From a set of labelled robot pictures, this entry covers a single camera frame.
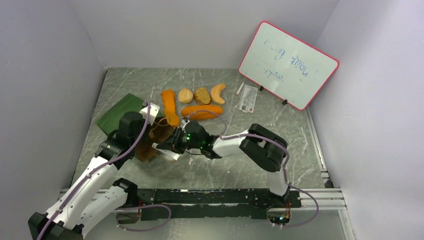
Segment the orange fake baguette loaf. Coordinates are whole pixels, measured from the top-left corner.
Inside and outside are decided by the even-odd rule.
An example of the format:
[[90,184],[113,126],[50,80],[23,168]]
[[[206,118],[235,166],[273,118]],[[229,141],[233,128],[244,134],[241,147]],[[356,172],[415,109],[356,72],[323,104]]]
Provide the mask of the orange fake baguette loaf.
[[214,119],[223,113],[223,108],[218,105],[192,105],[181,110],[181,115],[190,120]]

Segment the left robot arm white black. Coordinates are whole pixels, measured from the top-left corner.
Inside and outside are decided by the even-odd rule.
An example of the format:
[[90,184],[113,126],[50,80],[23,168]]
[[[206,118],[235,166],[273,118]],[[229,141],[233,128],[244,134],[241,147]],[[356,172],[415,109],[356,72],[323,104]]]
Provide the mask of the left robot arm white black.
[[150,107],[129,111],[117,129],[102,142],[77,181],[45,213],[28,220],[34,240],[82,240],[113,210],[132,208],[139,200],[136,185],[121,179],[102,197],[92,200],[100,188],[135,155],[137,144],[148,137],[159,110]]

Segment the orange fake bread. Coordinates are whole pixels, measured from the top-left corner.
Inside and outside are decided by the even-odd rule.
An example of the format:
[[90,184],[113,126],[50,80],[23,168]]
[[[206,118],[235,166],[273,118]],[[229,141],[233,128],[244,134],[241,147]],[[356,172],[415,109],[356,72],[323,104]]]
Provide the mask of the orange fake bread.
[[161,92],[161,99],[164,106],[163,113],[168,118],[168,123],[172,127],[180,125],[180,118],[177,115],[176,96],[173,90],[167,89]]

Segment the white ruler package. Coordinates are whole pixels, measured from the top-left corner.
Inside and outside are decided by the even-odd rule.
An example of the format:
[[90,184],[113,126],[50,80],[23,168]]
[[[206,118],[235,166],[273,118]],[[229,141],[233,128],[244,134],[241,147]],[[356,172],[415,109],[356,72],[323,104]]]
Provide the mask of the white ruler package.
[[253,113],[259,89],[254,86],[244,85],[240,92],[238,110],[244,113]]

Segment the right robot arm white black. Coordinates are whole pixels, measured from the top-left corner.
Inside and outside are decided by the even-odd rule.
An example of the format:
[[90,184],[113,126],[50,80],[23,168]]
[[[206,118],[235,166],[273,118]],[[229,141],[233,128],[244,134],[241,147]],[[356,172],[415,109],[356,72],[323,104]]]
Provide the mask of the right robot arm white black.
[[228,136],[209,134],[197,121],[177,127],[162,143],[152,147],[168,156],[179,157],[187,150],[199,150],[208,159],[244,154],[266,171],[270,202],[275,207],[289,206],[291,190],[286,165],[290,158],[287,142],[258,123]]

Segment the green paper bag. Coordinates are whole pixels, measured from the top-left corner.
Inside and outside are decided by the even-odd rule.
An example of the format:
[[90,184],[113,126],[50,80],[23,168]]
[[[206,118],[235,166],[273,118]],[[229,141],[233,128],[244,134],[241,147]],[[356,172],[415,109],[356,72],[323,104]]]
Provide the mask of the green paper bag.
[[[126,147],[131,147],[139,137],[146,117],[140,111],[147,110],[144,100],[128,93],[106,111],[97,121],[96,125],[107,135],[109,139]],[[150,104],[150,116],[156,115],[152,123],[149,123],[143,137],[134,148],[134,156],[141,162],[152,161],[159,151],[152,147],[154,143],[162,143],[174,131],[174,127],[168,124],[166,117],[160,112],[155,112],[154,104]]]

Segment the round tan fake bun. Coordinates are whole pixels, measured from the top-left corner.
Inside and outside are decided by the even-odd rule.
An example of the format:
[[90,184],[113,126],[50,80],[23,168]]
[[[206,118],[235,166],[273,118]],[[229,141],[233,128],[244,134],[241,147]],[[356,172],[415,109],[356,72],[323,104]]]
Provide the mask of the round tan fake bun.
[[194,98],[193,92],[188,88],[183,88],[178,93],[178,100],[183,104],[189,104]]

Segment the silver metal tongs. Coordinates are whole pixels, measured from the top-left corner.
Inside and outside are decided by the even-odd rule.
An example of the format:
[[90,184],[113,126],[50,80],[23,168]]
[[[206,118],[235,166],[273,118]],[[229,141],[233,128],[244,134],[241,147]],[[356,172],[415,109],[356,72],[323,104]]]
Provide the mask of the silver metal tongs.
[[170,150],[158,149],[157,146],[158,144],[155,142],[151,145],[151,147],[157,151],[159,157],[162,157],[168,161],[177,161],[182,156],[181,154]]

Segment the tan fake croissant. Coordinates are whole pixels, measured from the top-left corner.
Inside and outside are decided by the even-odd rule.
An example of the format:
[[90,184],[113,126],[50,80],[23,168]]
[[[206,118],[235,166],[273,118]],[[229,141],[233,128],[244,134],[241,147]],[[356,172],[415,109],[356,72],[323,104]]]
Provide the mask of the tan fake croissant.
[[224,83],[220,83],[215,85],[211,91],[210,96],[214,103],[218,105],[223,105],[226,101],[221,97],[222,91],[226,88],[226,85]]

